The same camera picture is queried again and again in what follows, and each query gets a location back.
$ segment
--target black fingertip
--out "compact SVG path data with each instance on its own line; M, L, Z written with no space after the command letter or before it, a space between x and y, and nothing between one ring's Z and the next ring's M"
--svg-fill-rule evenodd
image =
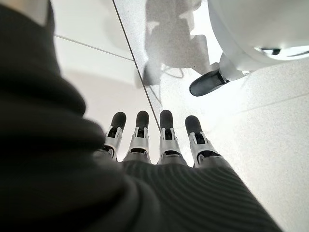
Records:
M136 127L139 127L140 129L148 128L149 124L149 115L146 111L139 111L139 113L136 116Z
M122 131L125 128L126 124L126 114L124 112L118 112L112 117L112 123L111 126L118 128L121 127Z
M202 131L199 119L193 115L190 115L185 119L185 127L187 129L188 135L190 135L192 132L197 133Z
M160 114L160 127L165 129L173 128L173 115L169 110L163 110Z

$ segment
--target robotic finger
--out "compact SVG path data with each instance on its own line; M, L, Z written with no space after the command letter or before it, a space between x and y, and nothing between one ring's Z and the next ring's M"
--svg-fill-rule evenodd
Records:
M106 151L113 160L117 161L117 152L121 142L122 132L126 124L126 115L123 112L118 112L112 118L111 126L109 127L104 146L101 150Z
M185 127L190 140L194 167L231 167L205 137L197 117L188 116L185 120Z
M184 160L173 128L173 115L169 110L160 114L160 159L158 164L177 163L187 165Z
M146 111L140 111L136 116L136 127L131 144L123 161L138 160L151 163L149 159L149 116Z

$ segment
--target white floor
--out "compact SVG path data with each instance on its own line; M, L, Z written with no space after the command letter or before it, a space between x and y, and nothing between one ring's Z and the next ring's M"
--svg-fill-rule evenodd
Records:
M160 68L164 71L157 77L160 84L146 87L156 116L162 109L172 111L181 151L192 165L184 120L188 115L196 115L216 150L230 162L278 224L288 232L306 232L309 227L309 61L258 70L209 95L194 97L188 87L200 76L195 66L190 67L196 60L192 63L190 57L183 57L177 50L182 46L181 35L187 32L174 30L178 36L169 37L174 39L171 41L160 41L165 37L153 40L146 37L147 32L160 32L155 30L159 25L156 20L173 21L169 17L176 12L173 2L115 0L141 74L150 58L162 59ZM198 0L184 0L182 4L185 2L197 4ZM58 59L65 78L87 102L86 116L107 129L116 112L126 113L121 160L129 146L136 114L146 110L150 116L150 156L152 163L156 163L159 130L112 0L53 0L52 3ZM182 14L181 18L187 19L190 35L207 37L207 46L203 48L208 50L212 64L221 51L213 40L206 9L207 1L203 0L192 15ZM168 25L159 35L172 33L168 30L179 25ZM174 52L173 59L169 59L171 52ZM167 65L172 61L177 61L173 64L178 66Z
M126 126L117 156L118 160L122 160L128 151L137 113L141 110L147 111L151 140L150 156L152 163L156 163L159 157L158 125L138 76L135 62L122 57L129 54L127 57L132 58L132 55L114 5L112 1L111 4L106 4L105 0L101 1L102 4L98 4L98 1L94 2L95 4L92 5L87 0L52 1L56 34L64 37L70 36L70 40L55 37L56 53L62 74L84 97L87 104L85 116L100 124L105 131L110 126L115 113L122 111L126 114ZM68 18L61 15L66 9L74 12L68 14ZM90 16L91 10L93 10L91 18L94 20L88 21L88 26L79 27L83 24L84 18ZM102 17L106 12L110 15L109 18ZM114 34L119 35L118 40L122 42L122 49L112 46L113 36L111 37L110 34L102 31L97 33L99 23L95 23L96 17L103 19L100 24L109 24L112 19L111 23L115 25Z

